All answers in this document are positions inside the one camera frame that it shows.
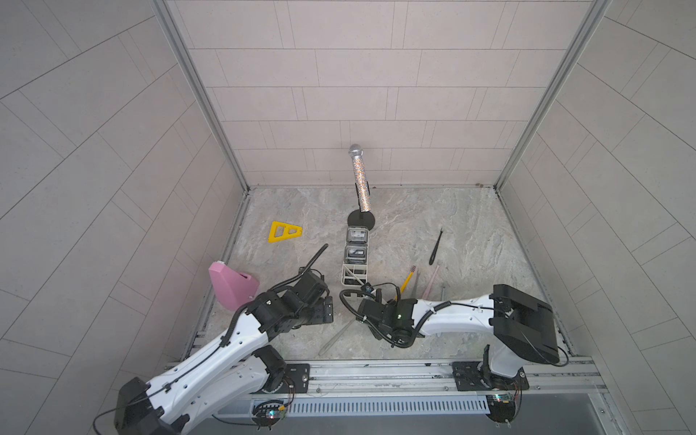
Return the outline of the grey toothbrush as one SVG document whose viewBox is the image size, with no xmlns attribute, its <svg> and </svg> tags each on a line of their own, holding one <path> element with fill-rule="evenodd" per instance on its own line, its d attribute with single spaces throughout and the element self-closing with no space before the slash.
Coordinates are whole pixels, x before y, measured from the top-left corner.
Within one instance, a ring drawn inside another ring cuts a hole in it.
<svg viewBox="0 0 696 435">
<path fill-rule="evenodd" d="M 349 321 L 339 332 L 337 332 L 331 339 L 329 339 L 319 350 L 318 356 L 325 356 L 332 347 L 338 342 L 339 339 L 349 330 L 351 326 L 356 324 L 355 320 Z"/>
</svg>

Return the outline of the aluminium corner profile right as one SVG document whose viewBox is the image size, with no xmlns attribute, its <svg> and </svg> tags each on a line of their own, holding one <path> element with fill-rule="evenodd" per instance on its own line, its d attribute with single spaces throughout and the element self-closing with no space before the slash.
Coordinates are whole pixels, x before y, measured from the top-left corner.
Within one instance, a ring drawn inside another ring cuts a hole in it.
<svg viewBox="0 0 696 435">
<path fill-rule="evenodd" d="M 552 76 L 551 82 L 542 95 L 538 106 L 534 110 L 525 130 L 523 130 L 518 140 L 516 147 L 511 153 L 509 161 L 494 185 L 496 192 L 502 192 L 513 170 L 521 160 L 527 146 L 529 146 L 529 143 L 531 143 L 539 126 L 541 123 L 543 123 L 554 101 L 556 101 L 558 94 L 562 90 L 567 78 L 569 78 L 569 75 L 577 64 L 581 54 L 583 54 L 587 44 L 589 43 L 593 34 L 596 32 L 598 25 L 601 23 L 601 20 L 605 16 L 605 12 L 607 11 L 607 8 L 610 7 L 611 3 L 612 0 L 594 0 L 590 4 L 585 17 L 571 40 L 571 44 L 565 51 L 556 72 Z"/>
</svg>

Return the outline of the yellow triangle plastic piece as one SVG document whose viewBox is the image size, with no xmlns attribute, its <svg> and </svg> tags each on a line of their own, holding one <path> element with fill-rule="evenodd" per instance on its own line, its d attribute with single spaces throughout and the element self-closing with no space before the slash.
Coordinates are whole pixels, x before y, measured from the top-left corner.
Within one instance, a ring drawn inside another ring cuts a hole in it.
<svg viewBox="0 0 696 435">
<path fill-rule="evenodd" d="M 272 244 L 289 239 L 297 239 L 302 235 L 302 227 L 279 221 L 273 221 L 269 230 L 268 242 Z"/>
</svg>

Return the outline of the glitter silver microphone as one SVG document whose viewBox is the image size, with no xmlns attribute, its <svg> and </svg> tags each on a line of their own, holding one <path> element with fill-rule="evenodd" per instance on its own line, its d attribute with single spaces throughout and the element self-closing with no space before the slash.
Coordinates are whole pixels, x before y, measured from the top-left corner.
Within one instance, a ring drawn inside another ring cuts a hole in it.
<svg viewBox="0 0 696 435">
<path fill-rule="evenodd" d="M 362 213 L 371 212 L 370 188 L 364 168 L 364 151 L 360 145 L 353 144 L 349 149 L 349 155 L 353 164 L 359 208 Z"/>
</svg>

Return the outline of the aluminium corner profile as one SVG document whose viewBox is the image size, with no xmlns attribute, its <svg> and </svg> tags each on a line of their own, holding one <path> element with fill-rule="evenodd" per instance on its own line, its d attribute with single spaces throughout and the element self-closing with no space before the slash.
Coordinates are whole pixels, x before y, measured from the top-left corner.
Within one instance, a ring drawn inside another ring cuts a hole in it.
<svg viewBox="0 0 696 435">
<path fill-rule="evenodd" d="M 184 78 L 186 79 L 197 102 L 199 103 L 201 112 L 208 123 L 212 134 L 223 150 L 225 157 L 227 158 L 233 172 L 237 177 L 237 180 L 241 185 L 243 196 L 247 197 L 250 192 L 250 186 L 248 185 L 243 171 L 240 168 L 239 162 L 234 155 L 228 137 L 222 128 L 219 117 L 217 116 L 212 101 L 210 100 L 210 96 L 208 95 L 206 88 L 201 81 L 199 72 L 194 65 L 193 58 L 184 42 L 181 31 L 175 23 L 174 16 L 168 2 L 164 0 L 153 0 L 152 8 L 170 45 L 170 48 L 175 55 L 179 66 L 181 67 Z"/>
<path fill-rule="evenodd" d="M 554 101 L 556 101 L 558 94 L 562 90 L 567 78 L 569 78 L 569 75 L 577 64 L 581 54 L 583 54 L 587 44 L 589 43 L 593 34 L 596 32 L 598 25 L 601 23 L 601 20 L 605 16 L 605 12 L 607 11 L 607 8 L 610 7 L 611 3 L 612 0 L 594 0 L 590 4 L 585 17 L 571 40 L 571 44 L 565 51 L 556 72 L 552 76 L 551 82 L 542 95 L 538 106 L 534 110 L 525 130 L 523 130 L 518 140 L 516 147 L 511 153 L 509 161 L 494 185 L 496 192 L 502 192 L 513 170 L 521 160 L 527 146 L 529 146 L 529 143 L 531 143 L 539 126 L 541 123 L 543 123 Z"/>
</svg>

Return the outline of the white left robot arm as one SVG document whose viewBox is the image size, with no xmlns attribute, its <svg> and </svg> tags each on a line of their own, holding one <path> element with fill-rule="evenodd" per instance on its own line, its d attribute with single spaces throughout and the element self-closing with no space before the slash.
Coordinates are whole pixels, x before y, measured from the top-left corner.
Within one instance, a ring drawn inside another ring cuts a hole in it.
<svg viewBox="0 0 696 435">
<path fill-rule="evenodd" d="M 323 275 L 305 268 L 241 306 L 226 332 L 185 361 L 149 381 L 128 381 L 119 391 L 114 428 L 120 434 L 187 434 L 241 396 L 273 393 L 286 362 L 271 341 L 333 318 Z"/>
</svg>

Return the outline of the pink toothbrush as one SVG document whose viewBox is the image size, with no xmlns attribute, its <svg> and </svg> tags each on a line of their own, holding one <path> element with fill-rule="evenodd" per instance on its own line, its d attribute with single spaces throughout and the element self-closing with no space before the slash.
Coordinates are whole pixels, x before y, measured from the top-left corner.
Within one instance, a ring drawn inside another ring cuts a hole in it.
<svg viewBox="0 0 696 435">
<path fill-rule="evenodd" d="M 435 270 L 433 271 L 433 273 L 431 275 L 430 281 L 428 282 L 428 284 L 427 284 L 427 286 L 422 294 L 422 299 L 428 300 L 430 298 L 431 290 L 433 288 L 433 284 L 434 284 L 436 277 L 438 277 L 439 270 L 440 270 L 440 266 L 437 265 Z"/>
</svg>

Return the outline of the white vent grille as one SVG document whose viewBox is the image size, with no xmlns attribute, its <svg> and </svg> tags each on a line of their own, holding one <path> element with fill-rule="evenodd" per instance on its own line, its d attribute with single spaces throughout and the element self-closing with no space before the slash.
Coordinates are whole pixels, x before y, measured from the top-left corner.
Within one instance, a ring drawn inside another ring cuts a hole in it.
<svg viewBox="0 0 696 435">
<path fill-rule="evenodd" d="M 231 418 L 249 417 L 253 408 L 271 401 L 271 395 L 239 397 L 216 408 L 209 401 L 196 399 L 188 406 L 206 418 L 213 414 Z M 487 398 L 470 394 L 392 395 L 392 396 L 310 396 L 300 395 L 290 406 L 290 418 L 377 417 L 431 415 L 488 415 Z"/>
</svg>

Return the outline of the black microphone stand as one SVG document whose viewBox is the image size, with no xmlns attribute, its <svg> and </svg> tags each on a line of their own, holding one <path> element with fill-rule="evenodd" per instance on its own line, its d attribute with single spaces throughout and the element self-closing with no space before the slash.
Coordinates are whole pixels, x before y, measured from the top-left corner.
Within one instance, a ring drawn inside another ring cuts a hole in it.
<svg viewBox="0 0 696 435">
<path fill-rule="evenodd" d="M 349 214 L 347 225 L 372 230 L 376 220 L 371 209 L 369 184 L 355 183 L 355 189 L 358 197 L 358 208 Z"/>
</svg>

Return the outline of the pink plastic block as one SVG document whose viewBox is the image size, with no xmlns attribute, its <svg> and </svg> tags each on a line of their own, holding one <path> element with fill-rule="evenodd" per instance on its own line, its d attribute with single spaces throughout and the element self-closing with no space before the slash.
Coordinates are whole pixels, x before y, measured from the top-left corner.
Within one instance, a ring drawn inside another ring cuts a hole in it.
<svg viewBox="0 0 696 435">
<path fill-rule="evenodd" d="M 217 301 L 230 312 L 254 300 L 259 282 L 253 275 L 239 273 L 221 261 L 208 269 Z"/>
</svg>

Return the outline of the yellow toothbrush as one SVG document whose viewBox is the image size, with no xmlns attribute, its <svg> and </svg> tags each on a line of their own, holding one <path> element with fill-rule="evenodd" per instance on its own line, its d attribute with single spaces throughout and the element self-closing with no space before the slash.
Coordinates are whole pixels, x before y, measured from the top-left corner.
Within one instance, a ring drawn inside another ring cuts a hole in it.
<svg viewBox="0 0 696 435">
<path fill-rule="evenodd" d="M 400 298 L 406 297 L 406 295 L 404 295 L 404 293 L 405 293 L 406 289 L 408 288 L 408 286 L 411 282 L 411 279 L 417 274 L 417 271 L 418 271 L 417 266 L 411 267 L 409 274 L 407 275 L 406 279 L 404 279 L 404 281 L 400 287 Z"/>
</svg>

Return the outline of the right circuit board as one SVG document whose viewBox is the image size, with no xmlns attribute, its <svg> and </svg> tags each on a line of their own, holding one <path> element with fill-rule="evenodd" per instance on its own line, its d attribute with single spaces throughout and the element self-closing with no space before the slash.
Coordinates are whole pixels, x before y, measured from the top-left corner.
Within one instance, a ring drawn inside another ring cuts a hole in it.
<svg viewBox="0 0 696 435">
<path fill-rule="evenodd" d="M 500 393 L 486 396 L 489 414 L 487 417 L 496 423 L 511 424 L 518 414 L 517 399 L 514 394 Z"/>
</svg>

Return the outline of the clear square cup rear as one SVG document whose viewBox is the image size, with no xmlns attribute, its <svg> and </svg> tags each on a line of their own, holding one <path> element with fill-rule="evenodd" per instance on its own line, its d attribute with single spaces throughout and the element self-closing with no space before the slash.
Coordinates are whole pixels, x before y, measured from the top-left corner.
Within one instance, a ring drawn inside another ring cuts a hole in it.
<svg viewBox="0 0 696 435">
<path fill-rule="evenodd" d="M 349 227 L 346 231 L 346 244 L 348 246 L 367 246 L 369 242 L 369 229 L 365 227 Z"/>
</svg>

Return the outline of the left circuit board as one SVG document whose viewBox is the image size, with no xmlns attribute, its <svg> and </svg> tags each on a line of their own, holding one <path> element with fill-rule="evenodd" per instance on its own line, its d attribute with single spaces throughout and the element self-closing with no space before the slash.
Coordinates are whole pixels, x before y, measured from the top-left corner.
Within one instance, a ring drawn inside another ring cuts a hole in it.
<svg viewBox="0 0 696 435">
<path fill-rule="evenodd" d="M 286 417 L 288 406 L 281 400 L 270 400 L 257 404 L 252 410 L 252 422 L 257 429 L 271 428 Z"/>
</svg>

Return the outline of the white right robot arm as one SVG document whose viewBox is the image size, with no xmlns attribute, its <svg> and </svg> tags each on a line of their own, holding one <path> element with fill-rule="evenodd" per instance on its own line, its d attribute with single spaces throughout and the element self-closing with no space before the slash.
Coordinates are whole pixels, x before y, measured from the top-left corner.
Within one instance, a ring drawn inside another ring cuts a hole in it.
<svg viewBox="0 0 696 435">
<path fill-rule="evenodd" d="M 384 302 L 360 290 L 358 307 L 347 301 L 349 294 L 342 291 L 340 299 L 355 320 L 395 348 L 410 348 L 431 335 L 492 335 L 498 342 L 483 358 L 482 373 L 512 379 L 526 362 L 561 364 L 551 305 L 512 286 L 496 285 L 490 295 L 440 302 L 402 297 Z"/>
</svg>

